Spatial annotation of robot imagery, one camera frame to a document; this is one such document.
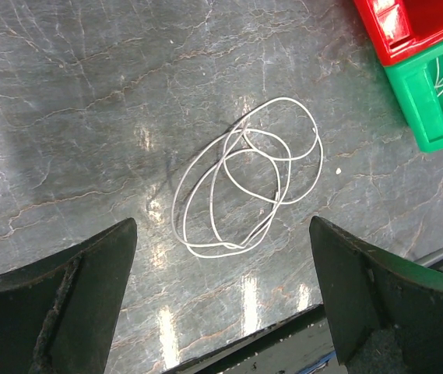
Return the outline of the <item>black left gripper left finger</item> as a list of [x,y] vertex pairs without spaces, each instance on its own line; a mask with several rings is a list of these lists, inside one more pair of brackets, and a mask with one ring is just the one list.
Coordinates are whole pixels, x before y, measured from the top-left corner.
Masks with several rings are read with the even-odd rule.
[[137,244],[127,218],[0,274],[0,373],[102,373]]

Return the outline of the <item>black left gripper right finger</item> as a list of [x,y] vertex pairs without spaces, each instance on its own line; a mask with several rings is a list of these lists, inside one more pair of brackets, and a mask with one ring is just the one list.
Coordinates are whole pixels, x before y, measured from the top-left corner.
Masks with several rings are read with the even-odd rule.
[[313,217],[311,250],[339,364],[443,373],[443,273]]

